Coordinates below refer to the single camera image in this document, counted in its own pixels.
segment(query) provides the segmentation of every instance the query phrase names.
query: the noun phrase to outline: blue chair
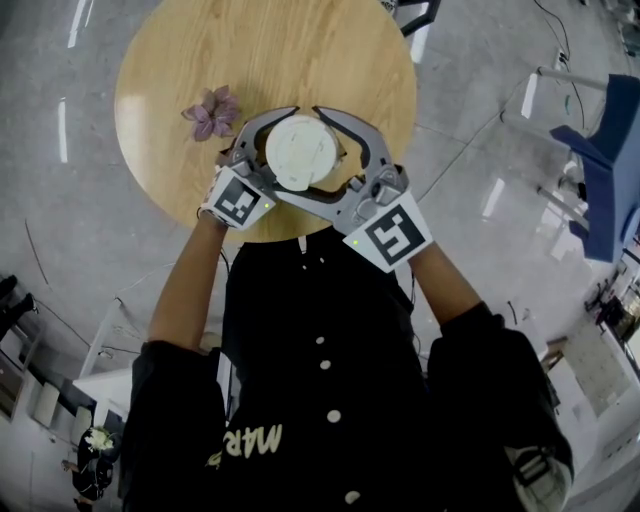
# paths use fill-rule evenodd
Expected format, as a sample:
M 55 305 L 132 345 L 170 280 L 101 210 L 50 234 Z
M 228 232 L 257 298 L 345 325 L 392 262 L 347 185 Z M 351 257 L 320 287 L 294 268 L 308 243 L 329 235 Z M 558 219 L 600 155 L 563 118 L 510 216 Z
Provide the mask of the blue chair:
M 549 132 L 551 139 L 580 155 L 587 190 L 588 211 L 582 217 L 542 187 L 538 193 L 567 213 L 571 233 L 582 240 L 585 257 L 616 262 L 626 251 L 640 224 L 640 80 L 625 75 L 609 75 L 603 84 L 588 78 L 547 68 L 538 75 L 603 90 L 606 103 L 596 133 L 589 137 L 568 126 Z M 548 135 L 527 126 L 524 118 L 505 113 L 504 122 L 536 135 Z

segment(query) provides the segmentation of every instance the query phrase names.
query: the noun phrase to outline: person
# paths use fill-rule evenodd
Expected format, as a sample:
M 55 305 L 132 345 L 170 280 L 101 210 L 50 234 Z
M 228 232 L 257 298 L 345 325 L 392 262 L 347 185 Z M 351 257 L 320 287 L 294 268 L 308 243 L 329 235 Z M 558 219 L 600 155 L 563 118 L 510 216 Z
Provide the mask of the person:
M 6 279 L 0 281 L 0 300 L 7 297 L 18 284 L 16 276 L 9 276 Z M 25 313 L 33 311 L 38 314 L 38 307 L 33 295 L 27 293 L 27 295 L 18 304 L 11 308 L 3 308 L 0 311 L 0 340 L 5 337 L 9 329 L 11 329 L 20 320 L 20 317 Z
M 113 478 L 113 464 L 117 460 L 118 453 L 113 450 L 99 450 L 93 448 L 89 439 L 92 428 L 82 434 L 78 445 L 78 463 L 68 460 L 62 461 L 62 469 L 71 471 L 73 487 L 79 495 L 73 502 L 80 511 L 90 511 L 94 502 L 101 499 L 104 491 L 111 484 Z
M 227 233 L 203 212 L 133 364 L 123 510 L 560 510 L 571 449 L 529 341 L 506 330 L 437 243 L 409 260 L 439 322 L 425 386 L 412 303 L 332 227 L 245 243 L 222 350 L 240 405 L 226 426 L 217 358 L 198 351 Z

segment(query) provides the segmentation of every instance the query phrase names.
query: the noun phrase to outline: white button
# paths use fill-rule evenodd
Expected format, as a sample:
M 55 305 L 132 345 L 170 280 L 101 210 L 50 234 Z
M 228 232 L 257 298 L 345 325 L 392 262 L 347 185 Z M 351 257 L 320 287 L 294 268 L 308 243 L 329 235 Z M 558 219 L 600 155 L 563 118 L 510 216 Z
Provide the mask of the white button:
M 347 505 L 351 505 L 359 497 L 360 497 L 360 493 L 358 491 L 349 491 L 344 497 L 344 501 L 347 502 Z
M 336 411 L 335 409 L 333 411 L 329 411 L 329 414 L 327 414 L 327 419 L 331 423 L 338 423 L 340 418 L 342 418 L 342 414 L 340 414 L 340 411 Z

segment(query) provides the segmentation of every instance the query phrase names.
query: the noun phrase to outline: desk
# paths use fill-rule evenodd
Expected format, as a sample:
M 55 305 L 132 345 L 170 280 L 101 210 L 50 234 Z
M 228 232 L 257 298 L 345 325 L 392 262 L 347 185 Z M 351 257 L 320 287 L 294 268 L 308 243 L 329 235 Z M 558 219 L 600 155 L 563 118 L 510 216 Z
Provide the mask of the desk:
M 202 90 L 228 84 L 244 121 L 265 110 L 322 105 L 376 126 L 399 161 L 412 134 L 416 78 L 409 49 L 377 0 L 165 0 L 132 41 L 115 97 L 118 140 L 140 186 L 174 219 L 196 221 L 217 153 L 232 139 L 194 142 L 180 112 Z M 359 148 L 318 188 L 336 190 L 360 172 Z M 273 242 L 328 223 L 288 204 L 236 241 Z

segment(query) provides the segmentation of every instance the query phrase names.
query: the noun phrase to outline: round wooden table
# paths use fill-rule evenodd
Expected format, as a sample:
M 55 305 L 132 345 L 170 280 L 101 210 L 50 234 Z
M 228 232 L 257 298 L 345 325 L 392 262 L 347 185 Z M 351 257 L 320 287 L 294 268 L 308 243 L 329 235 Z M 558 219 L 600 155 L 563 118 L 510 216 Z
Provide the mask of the round wooden table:
M 229 85 L 244 121 L 290 105 L 356 115 L 384 135 L 395 161 L 412 133 L 416 78 L 405 40 L 378 0 L 165 0 L 146 20 L 120 69 L 118 140 L 140 186 L 169 215 L 193 226 L 217 153 L 233 139 L 195 142 L 180 115 L 204 88 Z M 336 190 L 360 172 L 357 144 L 321 183 Z M 329 223 L 280 203 L 237 241 L 274 242 Z

